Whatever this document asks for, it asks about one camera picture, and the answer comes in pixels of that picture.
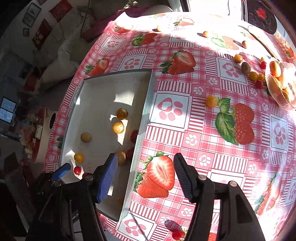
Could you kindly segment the wooden serving board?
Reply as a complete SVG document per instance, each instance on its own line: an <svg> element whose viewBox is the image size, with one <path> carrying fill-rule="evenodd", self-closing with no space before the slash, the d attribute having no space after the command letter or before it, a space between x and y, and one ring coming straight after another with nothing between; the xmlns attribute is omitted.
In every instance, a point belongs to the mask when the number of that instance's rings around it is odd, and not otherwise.
<svg viewBox="0 0 296 241"><path fill-rule="evenodd" d="M282 60L273 42L268 37L267 32L258 27L255 27L254 25L240 27L242 27L244 30L247 30L247 32L252 35L266 49L271 57L274 57L277 60Z"/></svg>

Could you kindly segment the large orange in bowl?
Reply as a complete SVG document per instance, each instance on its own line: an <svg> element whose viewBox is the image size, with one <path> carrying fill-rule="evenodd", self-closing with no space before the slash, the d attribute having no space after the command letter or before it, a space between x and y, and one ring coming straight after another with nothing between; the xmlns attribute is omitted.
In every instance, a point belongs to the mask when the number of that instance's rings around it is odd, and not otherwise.
<svg viewBox="0 0 296 241"><path fill-rule="evenodd" d="M269 68L270 68L271 75L273 75L276 78L281 76L281 68L276 61L271 61L269 63Z"/></svg>

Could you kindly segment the yellow cherry tomato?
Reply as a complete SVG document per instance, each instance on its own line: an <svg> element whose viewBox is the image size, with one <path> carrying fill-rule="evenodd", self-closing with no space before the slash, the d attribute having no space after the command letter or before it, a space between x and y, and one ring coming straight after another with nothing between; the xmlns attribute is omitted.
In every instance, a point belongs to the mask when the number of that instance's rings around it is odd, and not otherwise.
<svg viewBox="0 0 296 241"><path fill-rule="evenodd" d="M120 134L124 132L125 126L122 122L118 121L113 124L112 129L116 134Z"/></svg>
<svg viewBox="0 0 296 241"><path fill-rule="evenodd" d="M84 155L81 153L76 153L74 155L74 160L78 163L83 163L84 162Z"/></svg>
<svg viewBox="0 0 296 241"><path fill-rule="evenodd" d="M248 74L248 77L251 81L253 82L256 82L258 80L258 74L254 71L251 71L249 74Z"/></svg>
<svg viewBox="0 0 296 241"><path fill-rule="evenodd" d="M218 105L219 98L215 97L214 95L210 95L206 98L205 104L209 108L214 108Z"/></svg>

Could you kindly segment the dark olive fruit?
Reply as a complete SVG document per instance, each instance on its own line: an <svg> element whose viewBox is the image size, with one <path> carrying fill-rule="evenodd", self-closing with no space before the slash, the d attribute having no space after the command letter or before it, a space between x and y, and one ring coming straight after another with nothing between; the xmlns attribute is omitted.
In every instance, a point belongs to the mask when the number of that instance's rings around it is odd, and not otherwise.
<svg viewBox="0 0 296 241"><path fill-rule="evenodd" d="M119 109L116 111L116 117L117 117L119 120L125 120L125 119L127 119L127 117L128 117L128 110L125 109L125 108L119 108Z"/></svg>

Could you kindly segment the glass fruit bowl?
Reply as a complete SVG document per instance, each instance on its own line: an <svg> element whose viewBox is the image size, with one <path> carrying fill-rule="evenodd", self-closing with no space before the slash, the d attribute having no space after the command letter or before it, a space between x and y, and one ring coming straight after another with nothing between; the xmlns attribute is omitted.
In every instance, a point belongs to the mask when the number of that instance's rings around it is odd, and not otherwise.
<svg viewBox="0 0 296 241"><path fill-rule="evenodd" d="M271 75L269 63L276 61L281 68L281 76ZM265 78L268 91L276 103L287 111L295 110L295 66L292 63L271 58L267 62Z"/></svg>

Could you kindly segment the brown kiwi fruit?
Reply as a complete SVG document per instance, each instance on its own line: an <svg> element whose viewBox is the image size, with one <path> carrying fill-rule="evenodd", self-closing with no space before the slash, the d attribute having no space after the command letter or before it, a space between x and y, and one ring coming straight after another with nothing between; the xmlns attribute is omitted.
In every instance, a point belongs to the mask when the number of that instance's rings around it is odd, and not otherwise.
<svg viewBox="0 0 296 241"><path fill-rule="evenodd" d="M124 165L126 163L126 153L123 151L116 151L115 154L118 158L118 166Z"/></svg>

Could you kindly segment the grey rectangular tray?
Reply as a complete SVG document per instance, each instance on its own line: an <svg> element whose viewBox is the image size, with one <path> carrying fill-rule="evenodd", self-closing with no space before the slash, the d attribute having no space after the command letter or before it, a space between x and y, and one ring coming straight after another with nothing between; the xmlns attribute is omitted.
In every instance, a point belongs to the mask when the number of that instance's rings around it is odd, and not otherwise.
<svg viewBox="0 0 296 241"><path fill-rule="evenodd" d="M117 168L107 197L97 204L99 212L113 221L121 220L128 212L155 85L156 77L151 69L119 71L85 79L74 99L63 138L61 164L76 166L74 155L81 153L84 155L82 172L92 173L111 153L134 150L132 160ZM119 108L128 110L127 119L116 117ZM112 129L118 121L125 126L120 134ZM133 130L138 130L135 144L130 141ZM89 143L81 141L83 132L92 135Z"/></svg>

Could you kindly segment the strawberry pattern tablecloth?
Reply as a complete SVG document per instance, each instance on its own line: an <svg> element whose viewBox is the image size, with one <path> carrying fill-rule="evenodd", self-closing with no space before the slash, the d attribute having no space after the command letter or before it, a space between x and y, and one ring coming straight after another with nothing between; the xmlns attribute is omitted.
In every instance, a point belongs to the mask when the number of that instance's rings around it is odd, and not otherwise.
<svg viewBox="0 0 296 241"><path fill-rule="evenodd" d="M295 211L295 110L281 108L265 78L273 58L243 21L195 13L129 17L122 13L97 39L74 75L55 120L44 169L62 164L63 138L82 82L126 70L151 69L154 100L135 169L128 212L102 213L106 233L121 240L174 240L187 232L195 205L174 168L181 153L211 181L235 181L249 201L264 240L281 240ZM257 89L242 62L258 74ZM214 108L206 98L219 98Z"/></svg>

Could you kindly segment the brown kiwi berry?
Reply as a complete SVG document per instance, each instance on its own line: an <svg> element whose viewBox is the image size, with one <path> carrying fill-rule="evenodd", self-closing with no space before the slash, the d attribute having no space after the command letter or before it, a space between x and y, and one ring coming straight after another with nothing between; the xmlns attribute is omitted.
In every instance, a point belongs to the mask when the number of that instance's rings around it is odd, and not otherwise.
<svg viewBox="0 0 296 241"><path fill-rule="evenodd" d="M83 132L80 136L80 139L84 143L89 143L92 140L92 135L88 132Z"/></svg>
<svg viewBox="0 0 296 241"><path fill-rule="evenodd" d="M241 72L243 74L248 74L248 73L250 73L250 71L251 71L251 68L250 68L249 63L242 62L242 64L241 64Z"/></svg>

